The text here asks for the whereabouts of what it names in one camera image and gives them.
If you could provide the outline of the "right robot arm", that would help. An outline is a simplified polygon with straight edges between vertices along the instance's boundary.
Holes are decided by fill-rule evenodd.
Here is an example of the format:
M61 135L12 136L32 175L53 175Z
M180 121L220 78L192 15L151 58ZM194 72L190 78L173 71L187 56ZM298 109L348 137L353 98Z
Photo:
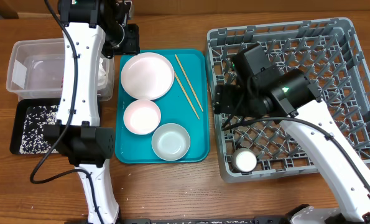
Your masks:
M259 44L232 56L236 72L215 88L216 114L240 116L240 126L281 125L312 160L335 196L337 208L300 205L281 223L370 223L370 169L335 124L316 86L297 68L280 73Z

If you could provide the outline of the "white cup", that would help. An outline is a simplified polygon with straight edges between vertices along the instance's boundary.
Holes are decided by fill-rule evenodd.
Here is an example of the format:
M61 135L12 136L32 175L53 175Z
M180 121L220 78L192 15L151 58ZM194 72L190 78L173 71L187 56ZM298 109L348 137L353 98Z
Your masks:
M241 148L233 153L231 164L240 172L251 172L257 166L257 158L250 149Z

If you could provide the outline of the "grey bowl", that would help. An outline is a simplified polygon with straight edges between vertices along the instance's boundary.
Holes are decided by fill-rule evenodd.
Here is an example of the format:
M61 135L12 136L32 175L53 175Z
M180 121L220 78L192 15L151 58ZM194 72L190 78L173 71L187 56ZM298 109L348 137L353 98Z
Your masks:
M154 154L164 161L177 161L184 157L190 148L190 143L187 130L175 123L158 127L151 140Z

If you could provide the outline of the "white napkin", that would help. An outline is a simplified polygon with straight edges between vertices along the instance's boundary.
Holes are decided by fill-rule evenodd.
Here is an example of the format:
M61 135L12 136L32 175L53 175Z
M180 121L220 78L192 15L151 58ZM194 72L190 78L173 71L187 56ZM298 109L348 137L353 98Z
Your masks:
M98 67L98 89L99 90L105 88L108 82L107 71L106 71L106 68L103 67L103 65L106 65L106 59L101 57L99 59L99 67Z

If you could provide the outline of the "pink bowl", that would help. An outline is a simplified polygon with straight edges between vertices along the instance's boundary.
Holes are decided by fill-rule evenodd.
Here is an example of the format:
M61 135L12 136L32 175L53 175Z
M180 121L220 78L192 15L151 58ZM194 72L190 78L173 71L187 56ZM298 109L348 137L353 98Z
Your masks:
M133 134L146 135L153 132L160 124L159 107L150 100L136 100L124 111L125 127Z

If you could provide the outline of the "white plate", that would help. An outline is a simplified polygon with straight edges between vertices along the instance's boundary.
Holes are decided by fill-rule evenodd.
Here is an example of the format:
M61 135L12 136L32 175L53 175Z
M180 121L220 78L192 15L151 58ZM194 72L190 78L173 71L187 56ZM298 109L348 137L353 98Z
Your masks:
M146 52L131 57L121 70L124 91L137 100L156 100L172 87L174 69L161 54Z

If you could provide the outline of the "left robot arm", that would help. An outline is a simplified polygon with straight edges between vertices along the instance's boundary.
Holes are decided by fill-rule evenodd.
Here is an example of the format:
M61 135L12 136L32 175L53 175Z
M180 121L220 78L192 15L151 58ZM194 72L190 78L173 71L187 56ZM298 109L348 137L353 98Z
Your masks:
M63 32L65 64L63 89L55 124L43 128L52 147L30 174L33 184L77 173L88 205L87 223L120 223L109 163L115 147L113 128L100 125L98 109L99 60L140 52L139 27L130 24L132 1L95 0L58 2L54 11L45 2ZM35 174L53 150L68 158L72 170L44 180Z

